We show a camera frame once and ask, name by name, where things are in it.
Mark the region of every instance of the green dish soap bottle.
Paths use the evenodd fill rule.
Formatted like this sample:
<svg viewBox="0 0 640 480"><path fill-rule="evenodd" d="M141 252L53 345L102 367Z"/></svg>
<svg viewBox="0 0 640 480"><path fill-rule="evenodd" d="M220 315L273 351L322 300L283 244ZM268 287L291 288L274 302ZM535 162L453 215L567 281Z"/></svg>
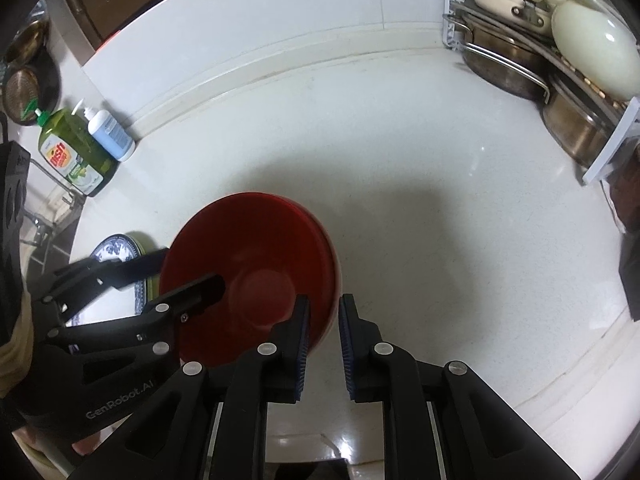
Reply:
<svg viewBox="0 0 640 480"><path fill-rule="evenodd" d="M89 134L80 117L67 108L53 114L40 110L37 99L29 102L24 113L28 112L38 117L42 128L38 151L54 170L88 196L95 196L106 186L118 163Z"/></svg>

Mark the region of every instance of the soap label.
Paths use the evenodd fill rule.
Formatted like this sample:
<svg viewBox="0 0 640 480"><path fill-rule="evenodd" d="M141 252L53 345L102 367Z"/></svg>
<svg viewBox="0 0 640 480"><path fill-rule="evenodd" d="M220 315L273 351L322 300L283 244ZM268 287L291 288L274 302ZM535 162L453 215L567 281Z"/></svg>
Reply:
<svg viewBox="0 0 640 480"><path fill-rule="evenodd" d="M102 175L58 136L51 134L47 137L40 147L40 153L60 175L84 194L91 193L102 182Z"/></svg>
<svg viewBox="0 0 640 480"><path fill-rule="evenodd" d="M129 147L130 138L127 133L122 129L122 126L118 124L118 121L111 116L109 119L104 121L102 125L104 132L111 137L111 139L116 142L118 146L120 146L123 150L126 150Z"/></svg>

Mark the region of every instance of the dish soap bottle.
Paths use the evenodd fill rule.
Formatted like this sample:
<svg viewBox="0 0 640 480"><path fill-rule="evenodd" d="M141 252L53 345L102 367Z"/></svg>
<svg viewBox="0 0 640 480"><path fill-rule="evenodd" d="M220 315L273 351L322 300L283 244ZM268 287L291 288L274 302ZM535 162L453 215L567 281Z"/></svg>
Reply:
<svg viewBox="0 0 640 480"><path fill-rule="evenodd" d="M84 121L60 108L51 114L31 100L25 113L35 112L42 128L38 151L69 183L88 196L95 196L111 180L118 163L86 130Z"/></svg>
<svg viewBox="0 0 640 480"><path fill-rule="evenodd" d="M83 103L84 99L80 99L71 114L75 115ZM89 133L113 158L124 162L132 155L136 143L107 110L86 107L84 116L89 121Z"/></svg>

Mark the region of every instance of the white wall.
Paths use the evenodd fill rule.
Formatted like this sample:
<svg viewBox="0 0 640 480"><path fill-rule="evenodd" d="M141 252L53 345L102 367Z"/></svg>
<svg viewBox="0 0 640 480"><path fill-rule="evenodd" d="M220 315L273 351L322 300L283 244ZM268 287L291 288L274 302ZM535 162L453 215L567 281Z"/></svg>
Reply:
<svg viewBox="0 0 640 480"><path fill-rule="evenodd" d="M444 0L165 0L117 33L84 70L120 118L212 67L328 30L442 26Z"/></svg>

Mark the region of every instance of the blue and white plate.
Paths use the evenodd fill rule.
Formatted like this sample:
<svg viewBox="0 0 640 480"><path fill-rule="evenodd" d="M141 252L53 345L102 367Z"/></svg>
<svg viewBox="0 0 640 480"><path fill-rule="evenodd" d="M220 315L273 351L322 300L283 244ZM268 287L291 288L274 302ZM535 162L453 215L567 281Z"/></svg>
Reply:
<svg viewBox="0 0 640 480"><path fill-rule="evenodd" d="M91 253L99 262L120 260L127 262L142 254L133 238L126 235L111 235L103 240ZM122 290L110 288L71 320L71 325L97 323L121 317L137 316L146 303L146 280L136 282Z"/></svg>

